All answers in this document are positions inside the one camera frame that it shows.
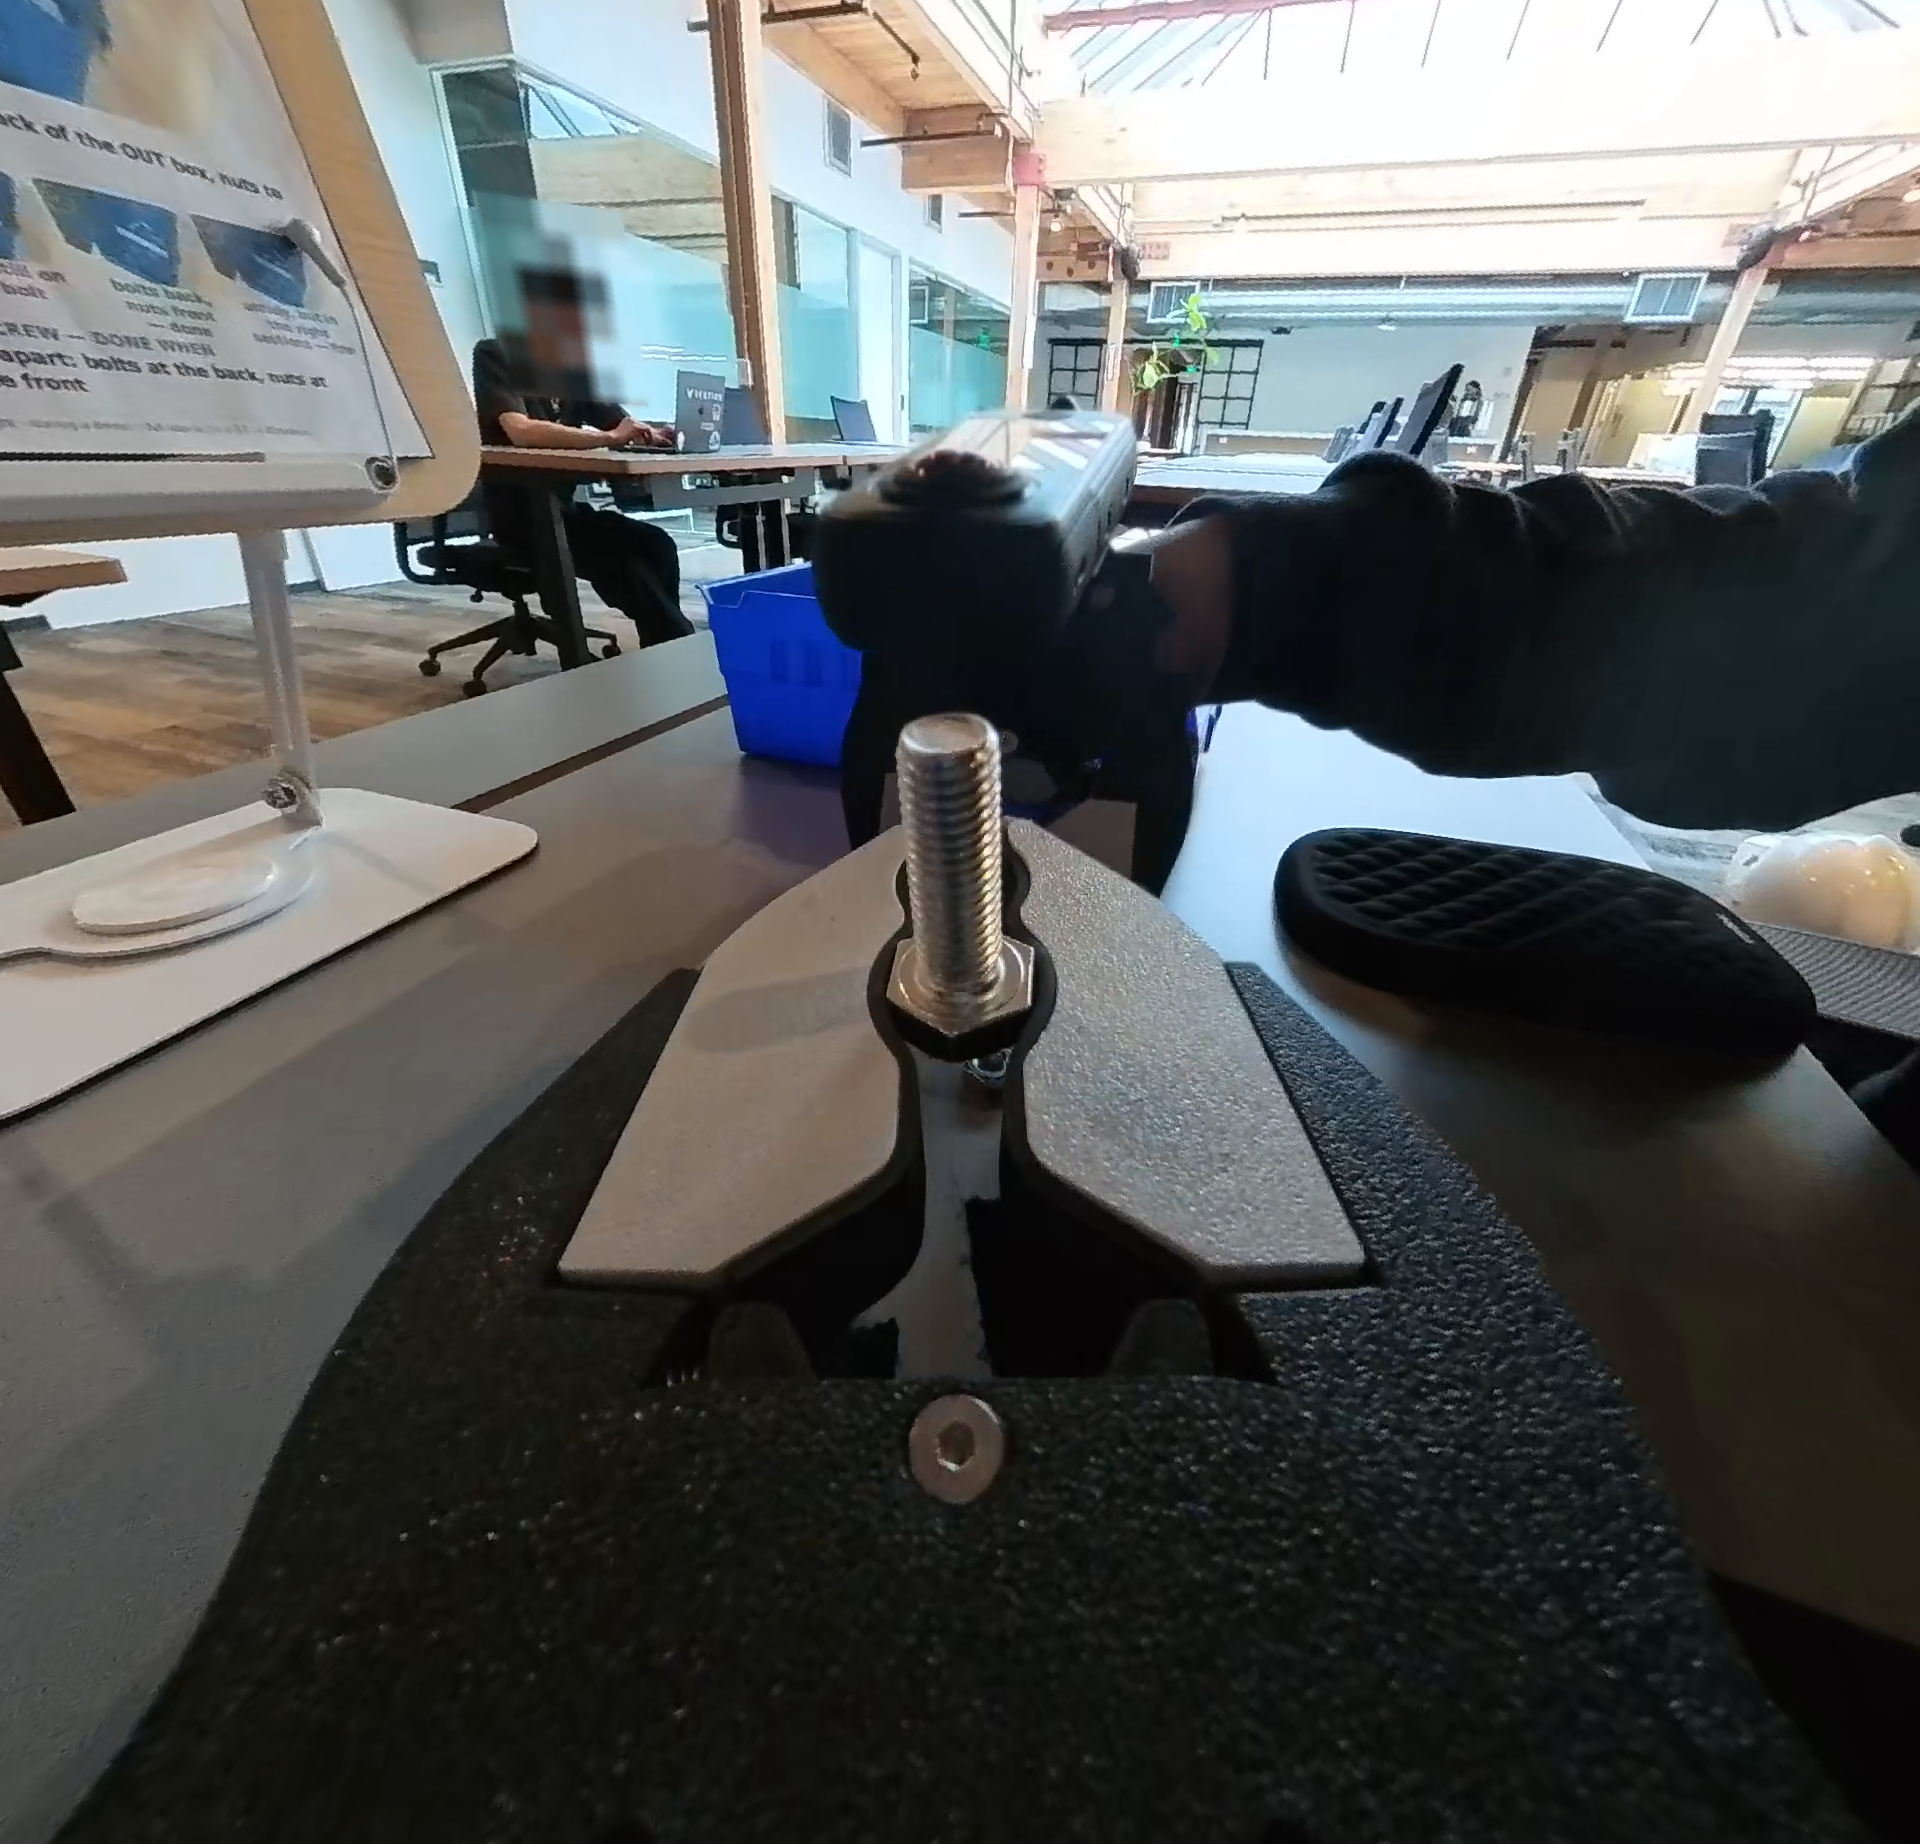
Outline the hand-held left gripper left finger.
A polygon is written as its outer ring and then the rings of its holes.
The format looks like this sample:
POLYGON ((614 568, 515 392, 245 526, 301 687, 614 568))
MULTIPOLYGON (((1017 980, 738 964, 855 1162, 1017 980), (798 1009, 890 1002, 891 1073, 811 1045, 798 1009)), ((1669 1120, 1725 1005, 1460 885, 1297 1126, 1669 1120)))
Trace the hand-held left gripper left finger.
POLYGON ((560 1261, 579 1286, 741 1281, 901 1146, 901 1062, 870 1009, 905 923, 886 832, 718 944, 560 1261))

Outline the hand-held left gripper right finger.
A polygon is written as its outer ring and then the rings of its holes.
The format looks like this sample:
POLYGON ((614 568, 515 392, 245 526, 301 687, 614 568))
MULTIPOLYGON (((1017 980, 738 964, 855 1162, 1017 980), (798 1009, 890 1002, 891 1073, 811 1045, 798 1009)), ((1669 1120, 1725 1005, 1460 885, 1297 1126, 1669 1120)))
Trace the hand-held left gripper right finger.
POLYGON ((1360 1233, 1212 944, 1054 833, 1010 835, 1054 981, 1020 1064, 1040 1172, 1203 1286, 1356 1284, 1360 1233))

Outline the blue plastic bin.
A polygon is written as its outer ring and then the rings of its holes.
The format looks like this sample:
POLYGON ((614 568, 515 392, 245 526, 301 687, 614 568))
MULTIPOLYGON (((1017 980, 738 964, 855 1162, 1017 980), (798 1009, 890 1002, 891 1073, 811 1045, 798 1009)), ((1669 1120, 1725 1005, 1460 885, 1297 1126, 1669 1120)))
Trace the blue plastic bin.
POLYGON ((903 726, 943 711, 989 719, 1044 791, 1136 799, 1194 774, 1197 704, 1156 674, 1144 552, 1109 556, 1079 589, 984 566, 855 587, 795 566, 714 589, 707 617, 740 748, 852 788, 895 775, 903 726))

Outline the silver hex bolt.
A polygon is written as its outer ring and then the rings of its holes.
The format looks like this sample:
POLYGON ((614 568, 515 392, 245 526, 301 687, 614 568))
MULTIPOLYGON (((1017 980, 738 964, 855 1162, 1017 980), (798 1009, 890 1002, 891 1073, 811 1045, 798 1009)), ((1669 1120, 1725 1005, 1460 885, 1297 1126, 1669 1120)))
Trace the silver hex bolt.
POLYGON ((1003 756, 997 728, 943 711, 901 731, 907 929, 886 998, 928 1058, 992 1064, 1033 1014, 1035 948, 1006 922, 1003 756))

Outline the person's right forearm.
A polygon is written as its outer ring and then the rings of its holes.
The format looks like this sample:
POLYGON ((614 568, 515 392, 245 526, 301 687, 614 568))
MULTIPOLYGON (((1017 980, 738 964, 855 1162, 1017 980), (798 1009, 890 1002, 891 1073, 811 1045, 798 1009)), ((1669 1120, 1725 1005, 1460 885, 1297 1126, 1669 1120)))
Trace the person's right forearm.
POLYGON ((1919 779, 1919 420, 1762 484, 1444 484, 1369 456, 1225 501, 1214 694, 1434 775, 1569 775, 1645 823, 1788 832, 1919 779))

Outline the person's right hand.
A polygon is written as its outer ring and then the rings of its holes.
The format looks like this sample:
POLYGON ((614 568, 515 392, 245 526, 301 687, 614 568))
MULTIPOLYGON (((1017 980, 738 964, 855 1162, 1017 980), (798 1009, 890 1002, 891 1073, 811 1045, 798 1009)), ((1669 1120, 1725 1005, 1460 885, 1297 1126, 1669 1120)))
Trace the person's right hand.
POLYGON ((1156 674, 1188 704, 1218 703, 1237 598, 1229 513, 1214 508, 1156 533, 1149 589, 1158 610, 1156 674))

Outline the wooden desk black legs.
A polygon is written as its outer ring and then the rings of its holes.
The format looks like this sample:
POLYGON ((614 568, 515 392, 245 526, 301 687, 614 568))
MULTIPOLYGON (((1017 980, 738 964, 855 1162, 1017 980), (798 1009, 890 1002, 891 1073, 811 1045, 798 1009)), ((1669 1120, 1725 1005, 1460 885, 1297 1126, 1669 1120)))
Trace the wooden desk black legs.
POLYGON ((530 523, 540 606, 557 631, 560 665, 566 671, 591 663, 575 559, 565 514, 549 481, 640 483, 659 510, 710 510, 808 499, 819 488, 844 488, 852 476, 873 471, 905 456, 903 443, 762 443, 733 445, 712 455, 675 455, 637 447, 555 447, 482 443, 478 478, 489 486, 530 486, 537 495, 530 523))
MULTIPOLYGON (((60 589, 96 589, 126 583, 121 562, 59 548, 14 548, 3 552, 3 619, 60 589)), ((46 753, 28 711, 14 693, 21 658, 3 631, 3 792, 24 827, 75 813, 60 774, 46 753)))

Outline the green potted plant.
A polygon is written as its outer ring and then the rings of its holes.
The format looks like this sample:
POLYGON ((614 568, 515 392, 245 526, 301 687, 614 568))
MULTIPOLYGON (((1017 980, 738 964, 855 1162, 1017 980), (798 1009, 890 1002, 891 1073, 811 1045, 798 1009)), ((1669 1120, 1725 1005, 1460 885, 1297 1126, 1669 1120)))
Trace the green potted plant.
POLYGON ((1218 362, 1214 322, 1198 284, 1158 284, 1146 301, 1149 336, 1135 360, 1135 392, 1201 380, 1218 362))

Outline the black quilted wrist rest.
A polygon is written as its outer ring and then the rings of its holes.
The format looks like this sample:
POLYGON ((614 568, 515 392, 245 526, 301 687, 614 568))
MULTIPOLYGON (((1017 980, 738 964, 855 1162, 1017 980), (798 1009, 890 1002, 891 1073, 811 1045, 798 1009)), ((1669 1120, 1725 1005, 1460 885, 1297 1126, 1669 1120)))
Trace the black quilted wrist rest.
POLYGON ((1285 941, 1353 984, 1571 1035, 1788 1058, 1798 968, 1715 897, 1586 855, 1335 827, 1275 871, 1285 941))

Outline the white document stand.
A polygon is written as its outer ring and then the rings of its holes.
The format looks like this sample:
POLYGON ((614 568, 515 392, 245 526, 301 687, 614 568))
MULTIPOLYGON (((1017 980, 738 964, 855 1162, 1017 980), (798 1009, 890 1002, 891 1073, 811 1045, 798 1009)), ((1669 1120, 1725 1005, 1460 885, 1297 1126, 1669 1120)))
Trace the white document stand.
POLYGON ((237 535, 271 722, 262 799, 3 889, 3 1116, 15 1120, 493 878, 537 832, 317 775, 285 583, 297 530, 371 521, 405 483, 370 456, 4 466, 4 548, 28 537, 237 535))

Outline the black office chair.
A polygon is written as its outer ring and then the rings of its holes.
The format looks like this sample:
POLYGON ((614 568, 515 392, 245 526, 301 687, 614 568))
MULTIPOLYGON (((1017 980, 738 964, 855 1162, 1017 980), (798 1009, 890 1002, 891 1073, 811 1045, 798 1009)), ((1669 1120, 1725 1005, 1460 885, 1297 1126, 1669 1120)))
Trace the black office chair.
POLYGON ((438 680, 453 653, 480 650, 461 684, 467 699, 491 693, 493 671, 509 661, 537 661, 554 651, 562 667, 611 663, 622 656, 614 633, 594 631, 584 619, 572 558, 560 533, 516 548, 493 535, 478 499, 433 519, 402 519, 392 526, 396 568, 421 589, 459 589, 472 605, 497 599, 505 614, 430 647, 421 677, 438 680))

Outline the white rounded lumpy object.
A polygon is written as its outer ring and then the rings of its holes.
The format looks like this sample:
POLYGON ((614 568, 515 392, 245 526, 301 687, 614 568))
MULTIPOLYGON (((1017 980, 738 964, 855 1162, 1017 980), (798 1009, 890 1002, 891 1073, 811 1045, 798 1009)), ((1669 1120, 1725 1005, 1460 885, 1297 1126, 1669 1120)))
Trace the white rounded lumpy object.
POLYGON ((1919 954, 1919 855, 1881 833, 1756 833, 1717 897, 1746 923, 1919 954))

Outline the printed instruction sheet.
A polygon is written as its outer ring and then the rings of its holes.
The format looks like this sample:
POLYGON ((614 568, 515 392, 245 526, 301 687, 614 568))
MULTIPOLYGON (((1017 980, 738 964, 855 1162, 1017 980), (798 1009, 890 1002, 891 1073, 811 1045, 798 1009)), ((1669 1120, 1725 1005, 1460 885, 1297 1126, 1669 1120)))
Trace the printed instruction sheet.
POLYGON ((3 0, 4 456, 426 458, 243 0, 3 0))

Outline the wooden ceiling post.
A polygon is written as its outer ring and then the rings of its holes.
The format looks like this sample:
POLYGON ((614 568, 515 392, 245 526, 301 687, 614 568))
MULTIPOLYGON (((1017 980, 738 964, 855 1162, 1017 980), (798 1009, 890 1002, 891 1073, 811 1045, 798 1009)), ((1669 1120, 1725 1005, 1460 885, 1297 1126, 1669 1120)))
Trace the wooden ceiling post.
POLYGON ((706 0, 707 66, 741 381, 772 441, 786 430, 774 201, 764 112, 764 0, 706 0))

